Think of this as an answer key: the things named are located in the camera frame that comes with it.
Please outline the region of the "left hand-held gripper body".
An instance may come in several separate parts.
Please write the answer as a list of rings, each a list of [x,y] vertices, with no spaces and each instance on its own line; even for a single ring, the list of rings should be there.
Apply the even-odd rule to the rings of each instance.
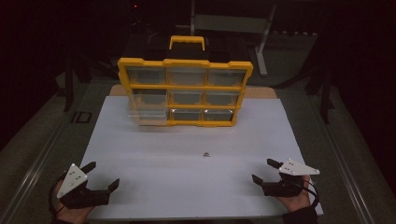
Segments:
[[[72,163],[64,174],[64,181],[57,193],[60,202],[69,209],[81,209],[107,205],[110,193],[107,189],[91,190],[87,188],[88,174]]]

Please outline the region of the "person's left hand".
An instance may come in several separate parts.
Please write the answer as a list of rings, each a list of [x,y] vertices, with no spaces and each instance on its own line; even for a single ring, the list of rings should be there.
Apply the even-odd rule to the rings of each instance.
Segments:
[[[52,221],[50,224],[85,224],[86,219],[93,207],[86,207],[81,209],[69,209],[65,207],[57,198],[56,195],[62,185],[63,181],[58,181],[53,189],[51,196],[52,205]]]

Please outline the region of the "black stand leg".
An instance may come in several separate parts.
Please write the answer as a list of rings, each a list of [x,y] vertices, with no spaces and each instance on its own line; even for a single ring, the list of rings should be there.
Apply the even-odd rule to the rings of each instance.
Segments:
[[[73,66],[72,66],[72,55],[68,53],[65,57],[65,85],[64,85],[64,95],[65,95],[65,106],[64,112],[67,112],[74,101],[74,89],[73,89]]]
[[[320,116],[323,121],[328,124],[328,112],[329,112],[329,105],[330,105],[330,93],[331,93],[331,79],[332,73],[328,70],[323,76],[323,85],[322,85],[322,93],[321,93],[321,103],[320,103]]]

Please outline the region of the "yellow drawer organizer rack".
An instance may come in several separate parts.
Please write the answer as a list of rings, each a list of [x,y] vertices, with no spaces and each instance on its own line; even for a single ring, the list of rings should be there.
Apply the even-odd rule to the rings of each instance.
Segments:
[[[250,62],[121,58],[121,86],[138,125],[230,127],[253,70]]]

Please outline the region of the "white table mat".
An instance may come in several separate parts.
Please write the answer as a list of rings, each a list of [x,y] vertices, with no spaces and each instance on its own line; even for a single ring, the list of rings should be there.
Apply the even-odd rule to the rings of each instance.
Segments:
[[[128,100],[108,96],[83,162],[95,161],[90,189],[116,179],[108,205],[91,220],[273,217],[285,213],[252,180],[276,182],[267,159],[301,161],[285,109],[278,99],[246,99],[233,127],[138,126]]]

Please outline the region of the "group of clear rack drawers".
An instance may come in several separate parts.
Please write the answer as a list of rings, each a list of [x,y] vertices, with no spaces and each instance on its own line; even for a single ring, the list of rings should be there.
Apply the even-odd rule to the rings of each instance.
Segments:
[[[167,123],[231,122],[245,71],[201,67],[129,67],[132,92],[167,96]]]

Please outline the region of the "person's right hand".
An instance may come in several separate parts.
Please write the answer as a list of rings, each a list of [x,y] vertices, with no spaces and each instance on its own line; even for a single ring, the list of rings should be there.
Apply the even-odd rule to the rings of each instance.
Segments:
[[[298,196],[289,198],[277,197],[277,199],[287,208],[289,212],[295,212],[311,205],[309,192],[304,189]]]

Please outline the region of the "grey metal stand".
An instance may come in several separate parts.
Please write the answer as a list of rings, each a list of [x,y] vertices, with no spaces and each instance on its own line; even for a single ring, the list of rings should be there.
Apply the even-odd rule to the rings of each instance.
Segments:
[[[195,35],[198,30],[260,34],[262,40],[255,47],[255,54],[260,75],[267,76],[268,72],[262,52],[276,13],[276,5],[270,4],[265,8],[267,13],[264,18],[253,18],[199,14],[196,1],[191,0],[190,35]]]

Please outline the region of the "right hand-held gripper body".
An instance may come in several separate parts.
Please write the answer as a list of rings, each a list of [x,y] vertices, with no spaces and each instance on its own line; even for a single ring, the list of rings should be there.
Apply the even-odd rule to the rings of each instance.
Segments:
[[[304,187],[304,175],[319,175],[320,170],[306,164],[287,159],[277,169],[280,180],[278,182],[263,182],[263,193],[265,196],[295,197],[300,194]]]

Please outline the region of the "aluminium frame rail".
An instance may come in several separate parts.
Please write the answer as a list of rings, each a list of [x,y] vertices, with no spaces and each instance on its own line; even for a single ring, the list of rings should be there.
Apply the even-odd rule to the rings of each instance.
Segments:
[[[63,123],[59,124],[50,134],[49,140],[46,142],[43,149],[40,151],[37,158],[26,172],[22,182],[17,188],[16,193],[11,198],[11,201],[8,204],[5,212],[0,216],[0,224],[13,223],[13,219],[30,196],[36,182],[41,176],[44,166],[48,162],[51,151],[54,148],[54,145],[60,133],[62,132],[63,127]]]
[[[347,161],[343,155],[340,145],[336,141],[334,132],[331,126],[323,120],[319,113],[321,106],[319,98],[317,96],[309,96],[308,101],[313,110],[315,120],[324,132],[325,139],[330,145],[333,163],[336,166],[338,174],[343,180],[348,198],[352,202],[361,224],[374,224],[372,214],[361,195],[361,189],[358,186],[355,177],[347,165]]]

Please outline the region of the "clear plastic drawer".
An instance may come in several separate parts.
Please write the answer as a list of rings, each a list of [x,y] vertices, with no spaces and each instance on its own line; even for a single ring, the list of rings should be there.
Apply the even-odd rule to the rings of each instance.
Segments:
[[[129,96],[129,117],[137,125],[160,126],[167,123],[167,96],[132,94]]]

